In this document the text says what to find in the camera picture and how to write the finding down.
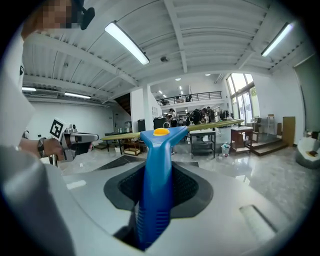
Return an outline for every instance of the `glossy floor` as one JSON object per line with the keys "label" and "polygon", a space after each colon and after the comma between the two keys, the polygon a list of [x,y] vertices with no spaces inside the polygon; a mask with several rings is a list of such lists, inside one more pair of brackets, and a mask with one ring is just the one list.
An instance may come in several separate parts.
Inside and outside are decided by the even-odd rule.
{"label": "glossy floor", "polygon": [[[320,185],[320,170],[304,168],[295,162],[295,148],[285,148],[275,153],[258,157],[242,153],[222,160],[213,154],[195,155],[191,159],[187,142],[174,147],[172,160],[198,162],[200,168],[233,177],[244,182],[278,206],[291,220],[306,213]],[[63,175],[91,172],[122,155],[114,149],[93,150],[79,155],[73,162],[61,163]],[[142,153],[139,158],[146,158]]]}

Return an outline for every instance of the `wooden step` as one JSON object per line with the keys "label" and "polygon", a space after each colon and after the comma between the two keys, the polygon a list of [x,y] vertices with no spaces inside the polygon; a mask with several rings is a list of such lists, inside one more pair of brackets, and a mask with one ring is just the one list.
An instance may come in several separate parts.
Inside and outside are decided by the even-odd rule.
{"label": "wooden step", "polygon": [[276,152],[278,150],[282,150],[282,149],[286,148],[287,146],[288,146],[288,144],[286,144],[285,142],[283,142],[281,140],[281,141],[278,141],[278,142],[274,142],[272,144],[268,144],[268,145],[263,146],[263,147],[253,148],[252,152],[254,154],[256,154],[257,156],[261,157],[261,156]]}
{"label": "wooden step", "polygon": [[273,140],[270,141],[263,141],[263,142],[258,142],[258,143],[252,143],[252,149],[258,149],[262,148],[277,142],[282,141],[280,138],[274,138]]}

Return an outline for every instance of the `fluorescent light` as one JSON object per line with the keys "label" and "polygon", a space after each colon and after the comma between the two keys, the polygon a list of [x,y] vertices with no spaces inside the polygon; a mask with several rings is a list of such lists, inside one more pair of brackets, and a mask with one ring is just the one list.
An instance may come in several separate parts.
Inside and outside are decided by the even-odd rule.
{"label": "fluorescent light", "polygon": [[83,99],[91,99],[90,96],[85,96],[85,95],[70,93],[70,92],[65,92],[64,95],[71,96],[71,97],[77,97],[77,98],[83,98]]}
{"label": "fluorescent light", "polygon": [[280,32],[275,36],[271,43],[261,52],[263,57],[266,57],[281,41],[285,36],[292,30],[293,26],[286,22]]}
{"label": "fluorescent light", "polygon": [[122,44],[129,52],[137,58],[142,65],[148,64],[149,59],[144,52],[136,45],[136,43],[124,32],[115,22],[111,22],[104,30],[113,36],[120,44]]}
{"label": "fluorescent light", "polygon": [[32,87],[22,87],[22,91],[35,92],[37,89]]}

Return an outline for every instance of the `white ceiling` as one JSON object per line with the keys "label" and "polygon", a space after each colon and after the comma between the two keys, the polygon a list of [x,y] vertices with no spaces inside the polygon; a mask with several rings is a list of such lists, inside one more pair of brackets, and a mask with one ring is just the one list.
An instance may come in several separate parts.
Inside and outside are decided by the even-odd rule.
{"label": "white ceiling", "polygon": [[[272,0],[86,0],[84,6],[96,13],[85,31],[36,33],[26,41],[25,85],[83,93],[102,103],[179,74],[268,75],[307,40],[296,25],[261,56],[285,22],[295,21]],[[104,31],[112,21],[146,52],[149,64]]]}

